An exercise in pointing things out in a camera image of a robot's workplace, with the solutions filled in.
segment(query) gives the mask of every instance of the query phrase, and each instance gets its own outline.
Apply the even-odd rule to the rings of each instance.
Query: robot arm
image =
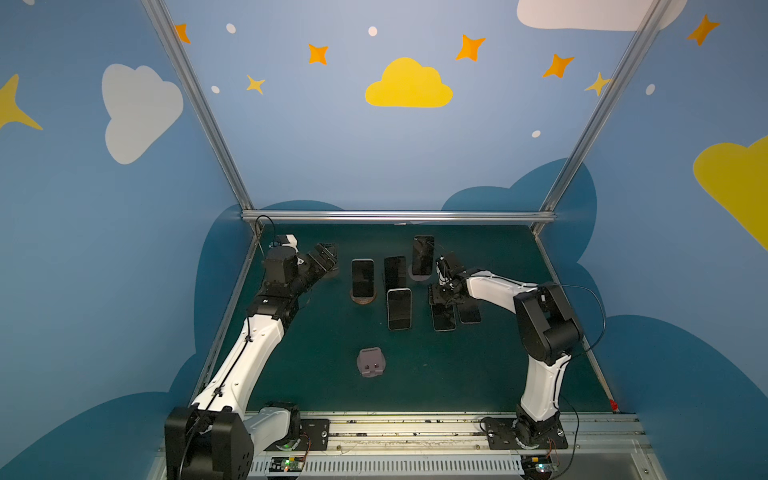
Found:
[[[337,263],[336,245],[318,243],[298,254],[293,235],[277,237],[264,259],[264,280],[224,363],[189,407],[165,422],[168,480],[246,478],[253,453],[274,442],[296,445],[297,406],[274,403],[244,418],[253,387],[298,311],[299,296]]]
[[[559,425],[559,396],[571,349],[584,332],[563,293],[553,283],[537,285],[467,270],[454,253],[437,262],[439,284],[432,285],[433,303],[461,303],[470,296],[515,313],[520,339],[528,352],[528,378],[518,405],[515,436],[524,448],[535,448]]]

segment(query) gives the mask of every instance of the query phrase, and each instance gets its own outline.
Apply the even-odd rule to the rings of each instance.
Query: dark blue cloud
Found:
[[[173,407],[186,405],[192,395],[240,274],[251,235],[247,223],[240,218],[240,205],[227,208],[209,229],[195,281],[195,354],[181,367],[169,392],[123,396],[75,416],[0,468],[0,480],[146,478],[163,441],[165,418]],[[50,408],[55,409],[55,395],[50,402]],[[45,415],[45,411],[34,415]]]
[[[316,200],[288,200],[264,207],[262,210],[344,210],[336,205]]]
[[[509,188],[470,187],[453,194],[444,211],[536,211],[562,169],[565,159],[541,165]]]
[[[578,263],[592,237],[597,204],[592,176],[582,164],[558,205],[557,221],[544,228],[541,239],[561,282],[586,286],[601,297],[590,273]],[[566,290],[594,341],[601,331],[597,303],[589,292]],[[730,468],[721,453],[733,447],[733,433],[756,439],[768,427],[756,413],[768,409],[768,397],[723,354],[671,323],[611,316],[594,353],[619,407],[638,414],[670,479],[719,480]],[[768,456],[750,458],[751,470],[767,468]]]

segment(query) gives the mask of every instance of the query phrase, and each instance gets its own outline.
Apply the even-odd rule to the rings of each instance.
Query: yellow cloud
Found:
[[[432,67],[412,58],[398,58],[387,66],[382,80],[369,85],[366,101],[376,107],[436,108],[448,104],[453,90],[440,81]]]
[[[699,184],[768,249],[768,137],[750,147],[717,144],[694,162]]]

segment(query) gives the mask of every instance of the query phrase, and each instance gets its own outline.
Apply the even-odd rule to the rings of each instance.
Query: gray plastic block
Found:
[[[384,367],[386,367],[386,360],[378,346],[360,350],[357,356],[357,369],[362,376],[366,378],[379,376],[384,373]]]

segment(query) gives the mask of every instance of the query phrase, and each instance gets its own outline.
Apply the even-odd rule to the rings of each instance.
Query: black smartphone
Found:
[[[406,286],[406,258],[386,257],[384,259],[384,290]]]
[[[372,299],[373,289],[373,260],[352,260],[352,297],[366,300]]]
[[[435,327],[435,331],[448,332],[456,329],[456,315],[453,312],[453,305],[445,306],[444,303],[435,304],[432,300],[432,288],[435,286],[429,285],[427,288],[429,307],[432,310],[432,325]]]
[[[432,266],[435,264],[435,238],[428,235],[414,237],[412,255],[411,273],[418,276],[432,275]]]
[[[387,290],[386,315],[390,330],[411,328],[411,289]]]
[[[465,298],[464,303],[456,305],[456,310],[461,323],[480,323],[482,321],[480,302],[474,297]]]

